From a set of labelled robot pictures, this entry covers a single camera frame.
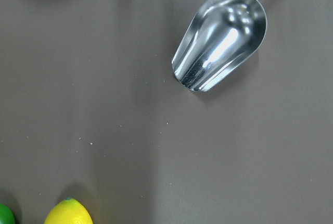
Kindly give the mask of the green lime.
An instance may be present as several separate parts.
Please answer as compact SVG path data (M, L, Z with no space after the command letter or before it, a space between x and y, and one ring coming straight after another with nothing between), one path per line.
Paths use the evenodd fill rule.
M15 224L15 218L10 210L6 205L0 205L0 224Z

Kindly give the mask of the metal ice scoop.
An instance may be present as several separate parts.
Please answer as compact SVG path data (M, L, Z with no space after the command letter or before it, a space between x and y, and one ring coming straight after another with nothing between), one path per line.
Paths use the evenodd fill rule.
M266 29L260 0L206 0L172 58L175 78L191 91L211 90L257 51Z

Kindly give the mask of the yellow lemon front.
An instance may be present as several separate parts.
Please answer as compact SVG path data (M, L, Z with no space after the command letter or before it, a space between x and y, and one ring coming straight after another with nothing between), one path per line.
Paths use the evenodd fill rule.
M44 221L44 224L54 223L93 224L93 220L87 209L80 202L68 197L54 206Z

